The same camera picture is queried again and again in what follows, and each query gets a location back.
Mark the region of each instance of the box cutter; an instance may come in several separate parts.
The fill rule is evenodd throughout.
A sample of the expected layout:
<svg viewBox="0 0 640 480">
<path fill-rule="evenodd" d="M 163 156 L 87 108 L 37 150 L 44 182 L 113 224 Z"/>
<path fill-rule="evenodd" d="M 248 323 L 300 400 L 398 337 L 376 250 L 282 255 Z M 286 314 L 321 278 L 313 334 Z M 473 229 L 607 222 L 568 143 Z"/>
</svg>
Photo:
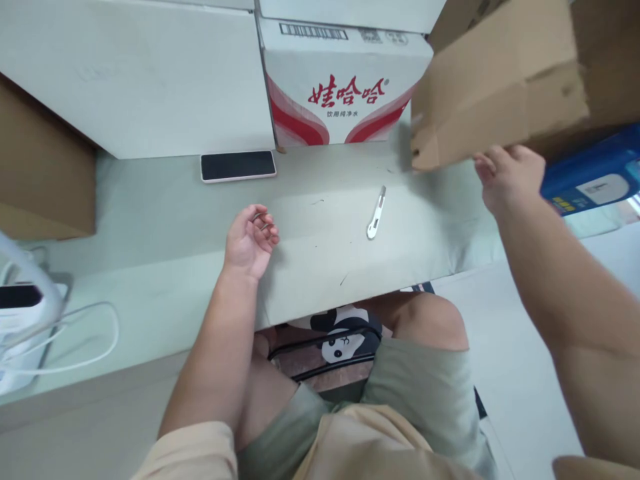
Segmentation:
<svg viewBox="0 0 640 480">
<path fill-rule="evenodd" d="M 375 238 L 375 234 L 378 232 L 378 224 L 380 224 L 380 217 L 382 216 L 382 207 L 385 204 L 386 193 L 387 188 L 383 185 L 382 190 L 380 190 L 380 195 L 378 196 L 378 202 L 375 204 L 373 218 L 371 219 L 371 223 L 367 227 L 367 238 L 369 240 L 373 240 Z"/>
</svg>

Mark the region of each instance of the smartphone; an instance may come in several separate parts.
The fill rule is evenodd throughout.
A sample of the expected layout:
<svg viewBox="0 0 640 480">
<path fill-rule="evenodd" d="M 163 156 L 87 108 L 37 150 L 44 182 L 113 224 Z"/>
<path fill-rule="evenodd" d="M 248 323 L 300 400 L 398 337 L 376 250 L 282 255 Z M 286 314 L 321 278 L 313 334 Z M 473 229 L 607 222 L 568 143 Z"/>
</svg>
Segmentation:
<svg viewBox="0 0 640 480">
<path fill-rule="evenodd" d="M 204 183 L 275 177 L 273 153 L 269 150 L 200 155 Z"/>
</svg>

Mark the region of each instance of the red chinese text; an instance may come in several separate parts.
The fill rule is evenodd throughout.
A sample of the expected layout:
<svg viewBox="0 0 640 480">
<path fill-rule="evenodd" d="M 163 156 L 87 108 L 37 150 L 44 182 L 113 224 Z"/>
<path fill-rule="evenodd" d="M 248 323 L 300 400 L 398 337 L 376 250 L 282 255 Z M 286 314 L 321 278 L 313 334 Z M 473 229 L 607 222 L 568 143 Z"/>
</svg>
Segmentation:
<svg viewBox="0 0 640 480">
<path fill-rule="evenodd" d="M 385 93 L 382 91 L 382 82 L 384 79 L 378 80 L 378 82 L 373 86 L 373 88 L 365 89 L 362 92 L 362 98 L 367 99 L 367 103 L 375 103 L 378 99 L 378 96 L 384 95 Z"/>
<path fill-rule="evenodd" d="M 335 77 L 333 75 L 329 76 L 329 84 L 324 87 L 322 83 L 318 86 L 318 91 L 313 89 L 311 96 L 309 97 L 310 103 L 318 104 L 320 97 L 322 96 L 322 108 L 332 107 L 335 105 L 333 99 L 333 89 L 335 88 Z"/>
<path fill-rule="evenodd" d="M 353 105 L 353 96 L 360 95 L 360 90 L 355 86 L 355 75 L 347 85 L 347 88 L 338 90 L 338 95 L 336 98 L 338 100 L 342 99 L 342 103 L 344 105 Z"/>
</svg>

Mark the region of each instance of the hand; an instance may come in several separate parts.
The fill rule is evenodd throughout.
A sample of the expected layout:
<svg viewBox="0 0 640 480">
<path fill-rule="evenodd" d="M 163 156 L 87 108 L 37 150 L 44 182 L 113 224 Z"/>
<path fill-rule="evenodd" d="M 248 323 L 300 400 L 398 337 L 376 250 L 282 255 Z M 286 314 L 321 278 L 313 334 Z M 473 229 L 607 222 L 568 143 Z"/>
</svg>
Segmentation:
<svg viewBox="0 0 640 480">
<path fill-rule="evenodd" d="M 522 145 L 504 150 L 493 146 L 473 156 L 482 182 L 482 200 L 496 216 L 506 207 L 518 207 L 540 197 L 545 160 Z"/>
<path fill-rule="evenodd" d="M 278 242 L 278 227 L 273 224 L 267 208 L 250 205 L 238 214 L 229 228 L 224 268 L 258 281 L 265 274 L 271 252 Z"/>
</svg>

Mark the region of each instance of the white cardboard box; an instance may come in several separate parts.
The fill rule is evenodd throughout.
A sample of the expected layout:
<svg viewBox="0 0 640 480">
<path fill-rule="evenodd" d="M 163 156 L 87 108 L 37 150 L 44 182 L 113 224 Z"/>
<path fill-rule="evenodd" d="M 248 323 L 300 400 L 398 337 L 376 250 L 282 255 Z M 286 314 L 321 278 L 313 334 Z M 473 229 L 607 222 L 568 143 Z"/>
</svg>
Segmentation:
<svg viewBox="0 0 640 480">
<path fill-rule="evenodd" d="M 416 33 L 259 19 L 278 145 L 386 140 L 433 50 Z"/>
<path fill-rule="evenodd" d="M 248 10 L 5 0 L 0 37 L 0 71 L 118 158 L 275 146 Z"/>
<path fill-rule="evenodd" d="M 445 0 L 260 0 L 262 16 L 430 33 Z"/>
</svg>

